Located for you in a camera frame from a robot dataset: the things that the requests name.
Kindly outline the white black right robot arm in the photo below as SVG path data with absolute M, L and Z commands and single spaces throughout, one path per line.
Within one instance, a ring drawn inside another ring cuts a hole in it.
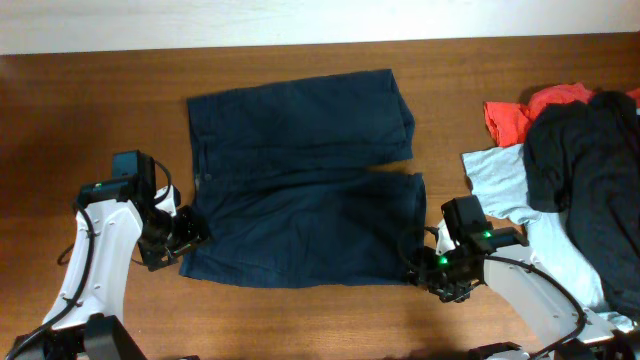
M 639 333 L 620 331 L 593 313 L 541 264 L 528 240 L 513 228 L 496 229 L 475 196 L 454 198 L 441 207 L 445 229 L 424 228 L 436 240 L 404 256 L 409 282 L 460 303 L 481 285 L 506 300 L 544 346 L 527 352 L 513 342 L 468 351 L 470 359 L 633 359 Z

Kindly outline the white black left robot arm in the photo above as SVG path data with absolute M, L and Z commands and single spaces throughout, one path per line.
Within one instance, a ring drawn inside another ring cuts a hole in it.
M 112 177 L 81 187 L 76 238 L 56 300 L 43 323 L 16 338 L 10 359 L 141 359 L 123 325 L 133 253 L 149 271 L 207 243 L 206 222 L 173 184 L 156 185 L 161 164 L 139 150 L 114 155 Z

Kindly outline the navy blue shorts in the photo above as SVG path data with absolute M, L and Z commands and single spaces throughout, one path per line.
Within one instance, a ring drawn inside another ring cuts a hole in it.
M 415 120 L 389 69 L 187 100 L 193 209 L 211 241 L 183 276 L 255 288 L 396 285 L 423 245 Z

